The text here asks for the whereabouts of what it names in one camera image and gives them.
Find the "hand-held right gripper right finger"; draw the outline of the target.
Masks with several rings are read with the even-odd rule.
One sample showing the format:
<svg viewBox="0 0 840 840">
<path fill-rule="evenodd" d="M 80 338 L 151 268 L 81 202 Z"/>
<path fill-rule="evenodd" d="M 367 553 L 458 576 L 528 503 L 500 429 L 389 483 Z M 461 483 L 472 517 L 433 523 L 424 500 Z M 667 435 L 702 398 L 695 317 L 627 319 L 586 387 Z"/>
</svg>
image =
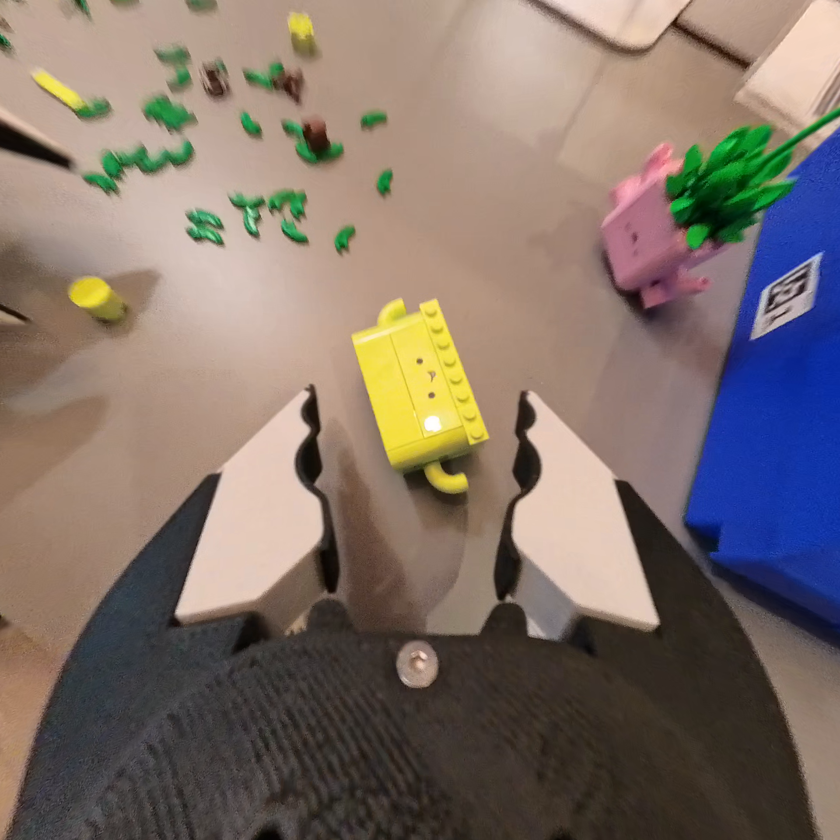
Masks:
<svg viewBox="0 0 840 840">
<path fill-rule="evenodd" d="M 583 618 L 651 633 L 659 615 L 617 479 L 533 391 L 520 394 L 513 476 L 496 559 L 499 601 L 561 640 Z"/>
</svg>

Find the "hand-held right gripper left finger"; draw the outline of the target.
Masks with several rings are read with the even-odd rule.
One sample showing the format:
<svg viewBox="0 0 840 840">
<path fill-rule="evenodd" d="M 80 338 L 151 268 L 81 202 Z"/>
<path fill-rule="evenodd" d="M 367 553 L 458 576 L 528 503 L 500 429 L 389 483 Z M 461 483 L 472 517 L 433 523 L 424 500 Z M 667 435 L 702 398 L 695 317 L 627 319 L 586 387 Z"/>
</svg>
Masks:
<svg viewBox="0 0 840 840">
<path fill-rule="evenodd" d="M 316 388 L 296 394 L 213 475 L 174 618 L 197 625 L 252 616 L 266 635 L 288 633 L 340 577 L 322 471 Z"/>
</svg>

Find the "lime green brick model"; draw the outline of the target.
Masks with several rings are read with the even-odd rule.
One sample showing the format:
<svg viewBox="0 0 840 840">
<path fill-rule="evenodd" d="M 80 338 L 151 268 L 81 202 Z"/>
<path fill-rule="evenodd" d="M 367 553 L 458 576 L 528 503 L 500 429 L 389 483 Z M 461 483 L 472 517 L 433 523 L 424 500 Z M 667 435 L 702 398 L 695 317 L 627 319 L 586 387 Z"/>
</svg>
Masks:
<svg viewBox="0 0 840 840">
<path fill-rule="evenodd" d="M 401 298 L 389 301 L 351 342 L 390 466 L 402 475 L 421 471 L 443 494 L 465 494 L 466 475 L 444 462 L 489 434 L 439 301 L 413 312 Z"/>
</svg>

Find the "yellow flat bar tile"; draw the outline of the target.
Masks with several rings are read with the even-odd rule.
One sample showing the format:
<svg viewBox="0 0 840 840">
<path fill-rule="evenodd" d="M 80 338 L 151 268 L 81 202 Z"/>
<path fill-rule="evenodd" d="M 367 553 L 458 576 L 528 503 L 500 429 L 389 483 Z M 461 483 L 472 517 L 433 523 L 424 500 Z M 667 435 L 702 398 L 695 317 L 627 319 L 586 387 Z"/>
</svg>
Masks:
<svg viewBox="0 0 840 840">
<path fill-rule="evenodd" d="M 30 73 L 35 84 L 52 98 L 66 106 L 73 112 L 83 111 L 88 105 L 86 100 L 76 91 L 70 89 L 63 82 L 53 77 L 46 70 L 35 69 Z"/>
</svg>

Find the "scattered green leaf pieces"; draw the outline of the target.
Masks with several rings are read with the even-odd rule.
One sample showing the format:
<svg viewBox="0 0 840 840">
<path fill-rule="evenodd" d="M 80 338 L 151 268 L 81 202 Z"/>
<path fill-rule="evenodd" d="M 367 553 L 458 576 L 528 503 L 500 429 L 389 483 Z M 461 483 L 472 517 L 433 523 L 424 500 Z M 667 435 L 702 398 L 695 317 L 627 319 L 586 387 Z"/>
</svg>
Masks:
<svg viewBox="0 0 840 840">
<path fill-rule="evenodd" d="M 396 30 L 372 2 L 2 2 L 2 107 L 67 149 L 76 168 L 2 153 L 2 246 L 77 247 L 85 260 L 137 238 L 157 257 L 166 236 L 206 249 L 259 240 L 263 217 L 286 239 L 331 245 L 359 228 L 366 202 L 393 201 L 385 131 L 368 111 L 383 98 L 384 58 Z M 292 48 L 287 17 L 311 17 L 317 56 Z M 383 25 L 374 32 L 375 25 Z M 211 98 L 201 66 L 222 60 L 229 93 Z M 301 105 L 272 85 L 301 68 Z M 73 112 L 30 73 L 46 70 L 87 102 Z M 301 123 L 320 118 L 336 161 L 296 153 Z"/>
</svg>

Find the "blue plastic bin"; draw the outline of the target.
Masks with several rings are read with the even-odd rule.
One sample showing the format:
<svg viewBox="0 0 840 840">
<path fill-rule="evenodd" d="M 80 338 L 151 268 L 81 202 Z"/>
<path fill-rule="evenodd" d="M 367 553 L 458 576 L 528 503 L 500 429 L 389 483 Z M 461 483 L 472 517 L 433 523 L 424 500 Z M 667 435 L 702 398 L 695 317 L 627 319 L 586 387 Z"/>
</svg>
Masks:
<svg viewBox="0 0 840 840">
<path fill-rule="evenodd" d="M 838 637 L 839 132 L 765 214 L 685 523 L 751 592 Z"/>
</svg>

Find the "brown block on green leaves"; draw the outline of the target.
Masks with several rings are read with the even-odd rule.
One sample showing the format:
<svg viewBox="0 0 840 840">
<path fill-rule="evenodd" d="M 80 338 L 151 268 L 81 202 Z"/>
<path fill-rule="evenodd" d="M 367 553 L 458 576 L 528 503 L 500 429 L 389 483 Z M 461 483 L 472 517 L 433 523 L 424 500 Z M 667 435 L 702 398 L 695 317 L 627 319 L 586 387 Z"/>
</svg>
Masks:
<svg viewBox="0 0 840 840">
<path fill-rule="evenodd" d="M 342 143 L 330 140 L 326 122 L 322 119 L 311 118 L 301 123 L 296 153 L 303 161 L 319 165 L 338 160 L 343 152 Z"/>
</svg>

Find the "pink brick flowerpot model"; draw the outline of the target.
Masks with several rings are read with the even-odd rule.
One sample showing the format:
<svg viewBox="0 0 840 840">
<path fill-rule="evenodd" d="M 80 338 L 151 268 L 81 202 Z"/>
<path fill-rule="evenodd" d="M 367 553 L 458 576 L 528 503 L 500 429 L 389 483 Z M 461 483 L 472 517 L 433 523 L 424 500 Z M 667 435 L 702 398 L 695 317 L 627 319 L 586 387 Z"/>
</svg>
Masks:
<svg viewBox="0 0 840 840">
<path fill-rule="evenodd" d="M 773 150 L 768 124 L 743 125 L 708 154 L 697 144 L 683 155 L 670 143 L 654 148 L 639 172 L 611 190 L 601 224 L 615 289 L 644 310 L 708 289 L 699 266 L 742 242 L 791 193 L 795 179 L 781 177 L 795 148 L 838 116 L 835 108 Z"/>
</svg>

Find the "white printed paper sheet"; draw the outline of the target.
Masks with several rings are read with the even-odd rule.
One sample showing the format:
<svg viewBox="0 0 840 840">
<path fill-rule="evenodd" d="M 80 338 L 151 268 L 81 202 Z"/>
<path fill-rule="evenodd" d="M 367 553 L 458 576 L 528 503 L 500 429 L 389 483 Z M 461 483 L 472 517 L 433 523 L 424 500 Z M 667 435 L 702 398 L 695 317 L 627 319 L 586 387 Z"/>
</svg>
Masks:
<svg viewBox="0 0 840 840">
<path fill-rule="evenodd" d="M 794 133 L 839 105 L 839 3 L 814 1 L 749 69 L 734 101 Z"/>
</svg>

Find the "white book stand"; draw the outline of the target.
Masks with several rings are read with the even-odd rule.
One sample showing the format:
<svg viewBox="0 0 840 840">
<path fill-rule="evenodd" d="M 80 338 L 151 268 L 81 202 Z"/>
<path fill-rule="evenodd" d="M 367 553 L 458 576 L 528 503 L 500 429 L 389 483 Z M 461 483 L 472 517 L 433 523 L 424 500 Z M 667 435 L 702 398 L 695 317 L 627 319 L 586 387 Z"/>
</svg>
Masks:
<svg viewBox="0 0 840 840">
<path fill-rule="evenodd" d="M 631 53 L 646 51 L 691 1 L 539 1 L 601 42 Z"/>
</svg>

